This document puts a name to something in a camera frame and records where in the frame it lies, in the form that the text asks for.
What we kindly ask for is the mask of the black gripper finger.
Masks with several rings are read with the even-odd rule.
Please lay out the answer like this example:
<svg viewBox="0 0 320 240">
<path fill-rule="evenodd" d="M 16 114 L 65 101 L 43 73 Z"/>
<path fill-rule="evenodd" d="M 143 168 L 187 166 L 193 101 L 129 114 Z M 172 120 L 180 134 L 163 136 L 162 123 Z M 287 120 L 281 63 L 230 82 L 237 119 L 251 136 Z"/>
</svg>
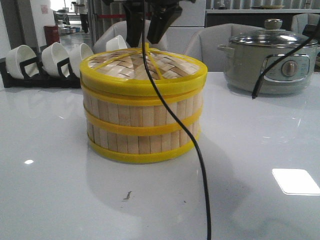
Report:
<svg viewBox="0 0 320 240">
<path fill-rule="evenodd" d="M 136 48 L 143 41 L 144 13 L 143 2 L 125 2 L 123 4 L 126 17 L 126 42 L 130 47 Z"/>
<path fill-rule="evenodd" d="M 183 9 L 179 2 L 148 2 L 153 13 L 149 24 L 147 39 L 152 44 L 158 44 L 167 29 L 182 15 Z"/>
</svg>

